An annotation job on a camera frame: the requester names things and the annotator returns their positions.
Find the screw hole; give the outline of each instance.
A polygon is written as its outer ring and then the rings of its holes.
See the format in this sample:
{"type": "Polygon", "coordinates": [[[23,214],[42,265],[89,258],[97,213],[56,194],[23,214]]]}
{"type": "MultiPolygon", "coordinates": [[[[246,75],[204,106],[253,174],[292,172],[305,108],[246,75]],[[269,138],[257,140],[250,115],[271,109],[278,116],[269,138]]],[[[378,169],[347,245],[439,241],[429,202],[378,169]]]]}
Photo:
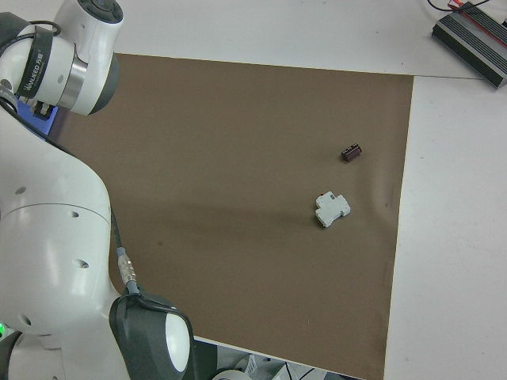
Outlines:
{"type": "Polygon", "coordinates": [[[88,269],[90,267],[84,260],[76,259],[74,262],[76,263],[76,266],[81,269],[88,269]]]}
{"type": "Polygon", "coordinates": [[[32,321],[30,321],[30,319],[26,315],[24,315],[24,314],[19,314],[19,319],[20,319],[21,322],[23,322],[27,326],[31,326],[32,325],[32,321]]]}

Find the white electrical component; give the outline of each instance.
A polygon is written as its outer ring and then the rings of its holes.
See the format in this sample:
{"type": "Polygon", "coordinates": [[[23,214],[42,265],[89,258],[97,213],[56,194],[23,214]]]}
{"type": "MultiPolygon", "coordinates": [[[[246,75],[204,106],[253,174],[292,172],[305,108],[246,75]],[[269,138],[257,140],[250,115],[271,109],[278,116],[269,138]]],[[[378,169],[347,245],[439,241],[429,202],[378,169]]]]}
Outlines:
{"type": "Polygon", "coordinates": [[[350,214],[349,203],[343,196],[334,196],[332,192],[317,198],[315,214],[324,227],[329,227],[336,219],[350,214]]]}

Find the white tabletop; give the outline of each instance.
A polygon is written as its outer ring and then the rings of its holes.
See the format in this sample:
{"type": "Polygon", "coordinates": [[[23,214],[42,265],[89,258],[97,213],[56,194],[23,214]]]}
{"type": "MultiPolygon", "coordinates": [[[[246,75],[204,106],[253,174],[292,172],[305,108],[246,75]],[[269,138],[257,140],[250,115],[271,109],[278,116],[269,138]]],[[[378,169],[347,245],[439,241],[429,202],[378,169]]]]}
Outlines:
{"type": "MultiPolygon", "coordinates": [[[[60,3],[3,0],[2,10],[52,19],[60,3]]],[[[385,379],[505,378],[507,95],[452,79],[478,76],[430,37],[442,13],[425,0],[120,4],[119,52],[417,75],[385,379]]],[[[482,9],[507,17],[505,2],[482,9]]]]}

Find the brown paper sheet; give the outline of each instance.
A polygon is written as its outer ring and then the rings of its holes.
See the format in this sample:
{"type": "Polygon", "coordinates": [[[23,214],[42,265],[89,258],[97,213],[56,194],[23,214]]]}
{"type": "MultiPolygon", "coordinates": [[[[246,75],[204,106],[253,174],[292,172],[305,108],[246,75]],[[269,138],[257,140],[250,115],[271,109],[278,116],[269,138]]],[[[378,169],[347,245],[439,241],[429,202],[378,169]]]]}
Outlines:
{"type": "MultiPolygon", "coordinates": [[[[146,289],[195,334],[381,379],[412,77],[121,55],[59,141],[104,180],[146,289]],[[340,152],[359,143],[347,164],[340,152]],[[349,216],[322,228],[321,193],[349,216]]],[[[112,251],[110,273],[121,282],[112,251]]]]}

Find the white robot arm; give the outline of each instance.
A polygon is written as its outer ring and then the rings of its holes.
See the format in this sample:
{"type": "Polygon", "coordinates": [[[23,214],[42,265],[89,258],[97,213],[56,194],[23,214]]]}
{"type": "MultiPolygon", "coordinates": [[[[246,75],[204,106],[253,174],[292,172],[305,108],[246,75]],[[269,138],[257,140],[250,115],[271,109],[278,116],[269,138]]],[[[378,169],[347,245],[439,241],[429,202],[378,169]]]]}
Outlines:
{"type": "Polygon", "coordinates": [[[18,331],[0,343],[0,378],[179,380],[188,365],[188,318],[138,288],[123,247],[128,289],[111,284],[101,179],[16,113],[15,95],[84,115],[103,108],[122,23],[112,0],[66,0],[53,31],[0,13],[0,321],[18,331]]]}

